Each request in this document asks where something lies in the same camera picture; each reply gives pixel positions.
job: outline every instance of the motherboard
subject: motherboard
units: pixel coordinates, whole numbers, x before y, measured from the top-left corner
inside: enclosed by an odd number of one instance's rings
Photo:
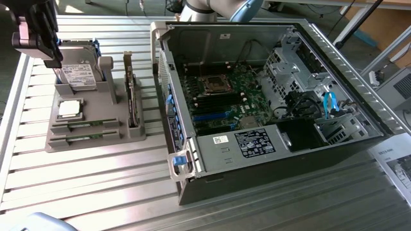
[[[181,81],[199,136],[255,128],[269,122],[270,102],[251,66],[190,66],[185,71]]]

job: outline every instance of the black sticker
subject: black sticker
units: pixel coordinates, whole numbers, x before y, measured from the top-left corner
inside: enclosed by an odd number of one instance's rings
[[[238,143],[246,158],[275,152],[266,129],[237,133]]]

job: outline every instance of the hard drive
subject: hard drive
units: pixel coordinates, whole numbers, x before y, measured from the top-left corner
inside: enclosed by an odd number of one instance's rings
[[[58,83],[70,84],[75,91],[95,90],[97,82],[105,81],[105,74],[98,66],[99,42],[64,40],[59,48],[64,59],[62,69],[55,69]]]

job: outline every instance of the blue latch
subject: blue latch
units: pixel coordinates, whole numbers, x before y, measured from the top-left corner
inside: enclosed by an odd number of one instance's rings
[[[186,158],[186,156],[177,156],[177,157],[173,159],[173,164],[174,164],[174,166],[187,164],[187,158]]]
[[[170,94],[167,97],[167,103],[171,103],[171,100],[173,100],[173,95]]]
[[[335,97],[335,93],[334,92],[327,92],[325,95],[325,102],[323,102],[323,106],[325,106],[325,113],[326,113],[326,119],[329,119],[329,97],[331,96],[331,108],[334,108],[337,111],[339,111],[339,105],[337,102],[337,97]]]

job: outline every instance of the white label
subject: white label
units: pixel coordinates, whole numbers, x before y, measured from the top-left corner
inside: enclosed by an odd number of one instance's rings
[[[230,39],[231,34],[221,34],[221,39]]]
[[[85,141],[85,140],[90,140],[90,137],[82,137],[82,138],[74,138],[74,139],[67,139],[68,142],[75,142],[75,141]]]
[[[91,127],[91,125],[90,124],[70,125],[70,128],[83,128],[83,127]]]
[[[213,139],[214,139],[215,144],[229,142],[227,136],[217,136],[217,137],[213,137]]]
[[[90,64],[62,65],[66,79],[72,87],[97,85]]]
[[[63,115],[62,118],[68,118],[68,117],[75,117],[76,114],[71,114],[71,115]]]

